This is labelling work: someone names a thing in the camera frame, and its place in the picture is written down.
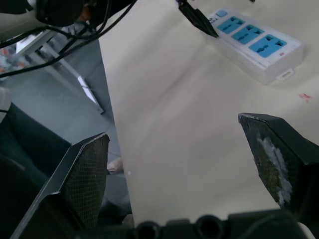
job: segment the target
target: black plastic part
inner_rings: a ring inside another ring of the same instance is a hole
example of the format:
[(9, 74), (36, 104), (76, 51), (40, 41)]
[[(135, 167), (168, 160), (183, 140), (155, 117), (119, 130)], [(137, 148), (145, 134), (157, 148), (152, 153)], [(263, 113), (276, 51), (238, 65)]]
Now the black plastic part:
[(319, 147), (282, 118), (243, 113), (238, 120), (269, 193), (319, 237)]
[[(84, 27), (79, 33), (78, 36), (82, 36), (87, 31), (87, 27)], [(63, 54), (65, 51), (67, 51), (75, 42), (77, 39), (71, 39), (60, 51), (59, 55)]]
[(37, 0), (36, 18), (52, 26), (69, 26), (80, 17), (83, 6), (83, 0)]
[(154, 222), (145, 222), (136, 228), (136, 233), (140, 239), (159, 239), (160, 226)]
[[(117, 12), (121, 11), (128, 5), (130, 5), (133, 0), (110, 0), (111, 1), (111, 14), (110, 16), (113, 16)], [(106, 9), (106, 0), (97, 0), (97, 3), (95, 6), (88, 6), (92, 18), (90, 19), (90, 24), (93, 27), (98, 27), (104, 19), (105, 15), (105, 9)]]
[(214, 216), (201, 217), (195, 224), (189, 220), (170, 221), (160, 228), (160, 233), (148, 231), (155, 223), (146, 222), (136, 229), (107, 227), (79, 232), (76, 239), (306, 239), (297, 221), (282, 210), (230, 215), (221, 221)]
[(184, 16), (186, 16), (191, 24), (208, 35), (211, 35), (215, 38), (219, 37), (207, 17), (205, 17), (205, 15), (199, 9), (194, 9), (187, 2), (187, 0), (177, 0), (177, 2), (178, 9), (184, 14)]
[(215, 216), (203, 216), (197, 220), (195, 226), (202, 239), (220, 239), (224, 235), (223, 222)]

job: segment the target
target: gray floor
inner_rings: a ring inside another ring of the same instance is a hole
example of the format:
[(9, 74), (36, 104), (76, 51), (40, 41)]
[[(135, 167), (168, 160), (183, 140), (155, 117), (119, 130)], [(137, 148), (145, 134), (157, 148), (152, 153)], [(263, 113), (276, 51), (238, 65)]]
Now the gray floor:
[[(110, 163), (120, 157), (121, 152), (99, 43), (96, 41), (82, 48), (68, 57), (67, 61), (85, 78), (98, 103), (105, 111), (102, 116), (111, 122), (107, 129), (111, 140), (108, 154), (108, 163)], [(130, 199), (123, 173), (108, 176), (103, 204), (106, 203), (106, 200), (120, 206), (123, 211), (130, 210)]]

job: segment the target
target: black cable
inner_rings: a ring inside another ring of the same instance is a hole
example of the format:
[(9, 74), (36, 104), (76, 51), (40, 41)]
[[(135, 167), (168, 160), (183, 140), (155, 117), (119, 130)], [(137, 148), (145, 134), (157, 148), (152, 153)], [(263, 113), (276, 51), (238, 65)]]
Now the black cable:
[[(86, 25), (81, 31), (79, 31), (78, 35), (83, 35), (85, 32), (87, 32), (88, 26)], [(71, 39), (58, 53), (61, 55), (63, 52), (67, 51), (75, 42), (77, 39)]]
[(85, 28), (89, 29), (89, 31), (91, 33), (95, 33), (96, 32), (96, 29), (91, 24), (89, 24), (87, 22), (77, 21), (76, 23), (83, 25)]
[(102, 23), (101, 27), (99, 28), (99, 30), (96, 31), (96, 33), (93, 33), (93, 34), (91, 34), (91, 35), (89, 35), (89, 36), (73, 35), (73, 34), (67, 33), (67, 32), (65, 32), (65, 31), (62, 31), (62, 30), (60, 30), (60, 29), (58, 29), (58, 28), (55, 28), (55, 27), (52, 27), (52, 26), (46, 26), (45, 28), (46, 28), (47, 30), (55, 31), (55, 32), (57, 32), (57, 33), (60, 33), (60, 34), (62, 34), (62, 35), (64, 35), (64, 36), (70, 37), (70, 38), (72, 38), (72, 39), (76, 39), (76, 40), (89, 40), (89, 39), (91, 39), (91, 37), (94, 37), (94, 36), (100, 34), (100, 33), (102, 32), (102, 30), (104, 29), (104, 27), (106, 26), (107, 21), (108, 21), (108, 19), (109, 19), (109, 17), (110, 17), (110, 14), (111, 14), (111, 6), (112, 6), (112, 5), (111, 5), (111, 0), (108, 0), (108, 1), (107, 1), (107, 4), (106, 4), (106, 9), (105, 9), (105, 14), (104, 14), (103, 23)]
[(199, 30), (205, 32), (208, 35), (211, 35), (215, 38), (218, 38), (218, 34), (215, 29), (212, 27), (207, 17), (199, 10), (194, 9), (187, 0), (177, 0), (178, 9), (186, 16), (186, 18), (197, 27)]
[(60, 33), (62, 35), (70, 37), (72, 39), (89, 40), (89, 39), (91, 39), (91, 37), (97, 36), (99, 33), (102, 32), (103, 28), (107, 24), (107, 20), (109, 19), (110, 14), (111, 14), (111, 0), (108, 0), (107, 1), (107, 5), (106, 5), (106, 9), (105, 9), (105, 15), (104, 15), (103, 23), (102, 23), (101, 27), (99, 28), (99, 30), (97, 30), (95, 33), (93, 33), (93, 34), (91, 34), (89, 36), (73, 35), (73, 34), (67, 33), (65, 31), (62, 31), (62, 30), (60, 30), (58, 28), (55, 28), (55, 27), (52, 27), (52, 26), (44, 26), (44, 27), (40, 27), (40, 28), (36, 28), (36, 29), (30, 30), (30, 31), (25, 32), (25, 33), (15, 37), (15, 38), (9, 40), (9, 41), (1, 43), (0, 44), (0, 49), (4, 48), (4, 47), (7, 47), (7, 46), (10, 46), (12, 44), (15, 44), (15, 43), (25, 39), (26, 37), (28, 37), (28, 36), (30, 36), (32, 34), (40, 33), (41, 31), (45, 31), (45, 30), (55, 31), (57, 33)]
[(38, 33), (40, 33), (41, 31), (45, 31), (45, 27), (33, 29), (33, 30), (28, 31), (28, 32), (26, 32), (26, 33), (23, 33), (23, 34), (21, 34), (21, 35), (15, 37), (15, 38), (13, 38), (13, 39), (11, 39), (11, 40), (8, 40), (8, 41), (5, 41), (5, 42), (3, 42), (3, 43), (0, 43), (0, 49), (1, 49), (1, 48), (4, 48), (4, 47), (7, 47), (7, 46), (10, 46), (10, 45), (12, 45), (12, 44), (15, 44), (15, 43), (17, 43), (18, 41), (21, 41), (21, 40), (25, 39), (26, 37), (28, 37), (28, 36), (30, 36), (30, 35), (32, 35), (32, 34), (38, 34)]
[(7, 72), (7, 73), (3, 73), (0, 75), (0, 78), (3, 78), (3, 77), (8, 77), (8, 76), (13, 76), (13, 75), (17, 75), (17, 74), (21, 74), (21, 73), (25, 73), (25, 72), (29, 72), (29, 71), (33, 71), (33, 70), (37, 70), (37, 69), (40, 69), (40, 68), (43, 68), (43, 67), (46, 67), (46, 66), (50, 66), (56, 62), (58, 62), (59, 60), (61, 60), (62, 58), (70, 55), (71, 53), (73, 53), (74, 51), (80, 49), (81, 47), (91, 43), (92, 41), (94, 40), (97, 40), (99, 37), (103, 36), (104, 34), (106, 34), (108, 31), (110, 31), (117, 23), (119, 23), (119, 21), (121, 21), (123, 19), (123, 17), (125, 17), (129, 11), (131, 10), (131, 8), (134, 6), (134, 4), (137, 2), (138, 0), (134, 0), (129, 6), (128, 8), (122, 13), (121, 16), (119, 16), (108, 28), (106, 28), (104, 31), (102, 31), (100, 34), (98, 34), (97, 36), (94, 36), (92, 37), (92, 39), (89, 39), (85, 42), (82, 42), (74, 47), (72, 47), (70, 50), (64, 52), (63, 54), (61, 54), (59, 57), (47, 62), (47, 63), (44, 63), (44, 64), (41, 64), (41, 65), (37, 65), (37, 66), (32, 66), (32, 67), (28, 67), (28, 68), (24, 68), (24, 69), (21, 69), (21, 70), (17, 70), (17, 71), (11, 71), (11, 72)]

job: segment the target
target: white power strip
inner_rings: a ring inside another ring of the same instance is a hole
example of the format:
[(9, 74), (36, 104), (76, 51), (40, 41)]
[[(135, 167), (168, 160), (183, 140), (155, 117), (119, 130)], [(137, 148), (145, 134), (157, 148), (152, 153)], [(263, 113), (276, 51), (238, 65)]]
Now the white power strip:
[(263, 84), (294, 74), (304, 57), (304, 44), (231, 9), (208, 16), (219, 38), (206, 35), (215, 47)]

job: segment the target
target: white residue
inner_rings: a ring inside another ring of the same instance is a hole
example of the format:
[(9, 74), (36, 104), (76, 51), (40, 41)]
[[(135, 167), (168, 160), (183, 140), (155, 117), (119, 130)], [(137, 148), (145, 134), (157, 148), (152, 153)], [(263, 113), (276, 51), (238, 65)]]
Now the white residue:
[(279, 197), (279, 205), (283, 206), (284, 202), (287, 202), (287, 203), (290, 202), (291, 193), (293, 190), (291, 184), (285, 178), (285, 176), (287, 175), (287, 167), (286, 167), (283, 155), (281, 154), (278, 148), (275, 148), (275, 146), (271, 143), (269, 138), (265, 138), (264, 140), (261, 140), (261, 138), (258, 138), (257, 140), (258, 142), (261, 143), (265, 153), (268, 155), (269, 160), (273, 163), (275, 168), (278, 170), (279, 179), (281, 182), (281, 188), (278, 188), (277, 193)]

